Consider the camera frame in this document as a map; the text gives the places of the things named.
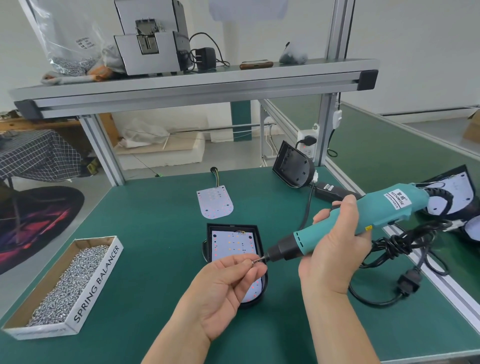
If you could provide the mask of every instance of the hand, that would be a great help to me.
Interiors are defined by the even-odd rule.
[[[211,341],[216,339],[235,317],[250,286],[267,272],[264,263],[252,265],[258,258],[255,254],[231,255],[204,266],[173,315],[188,315]]]
[[[372,248],[371,231],[355,236],[359,220],[357,200],[348,195],[341,205],[340,214],[332,230],[315,247],[311,256],[302,258],[299,276],[302,293],[309,291],[347,293],[353,273],[358,269]],[[321,210],[313,223],[329,217],[330,209]]]

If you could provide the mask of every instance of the cardboard box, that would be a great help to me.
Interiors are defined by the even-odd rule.
[[[480,110],[473,114],[470,119],[470,125],[463,133],[465,139],[475,143],[480,143]]]
[[[33,312],[40,305],[48,293],[52,291],[60,276],[69,267],[73,258],[85,248],[93,246],[109,245],[105,256],[96,269],[92,278],[73,306],[64,322],[50,325],[27,327]],[[21,306],[13,313],[10,319],[2,327],[2,330],[17,340],[49,338],[53,336],[65,336],[78,334],[82,328],[92,306],[102,291],[105,282],[115,266],[123,245],[116,236],[104,238],[77,239],[74,240],[57,262],[50,268],[43,279],[28,295]]]

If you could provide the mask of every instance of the person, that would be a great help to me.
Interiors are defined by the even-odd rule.
[[[302,258],[299,277],[313,344],[320,364],[379,363],[365,330],[351,306],[348,284],[371,249],[371,233],[355,236],[357,200],[348,195],[332,230],[313,254]],[[321,210],[317,223],[329,216]],[[228,326],[251,284],[267,271],[257,255],[232,255],[207,264],[177,304],[170,320],[142,364],[199,364]]]

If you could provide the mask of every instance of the green pillar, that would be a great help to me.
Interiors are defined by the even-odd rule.
[[[250,110],[250,101],[230,102],[230,111],[232,113],[232,125],[251,124],[252,113]],[[246,126],[233,129],[233,141],[252,140],[252,127]]]

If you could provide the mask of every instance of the box of screws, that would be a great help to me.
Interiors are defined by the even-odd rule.
[[[74,240],[2,330],[17,340],[78,334],[122,250],[116,236]]]

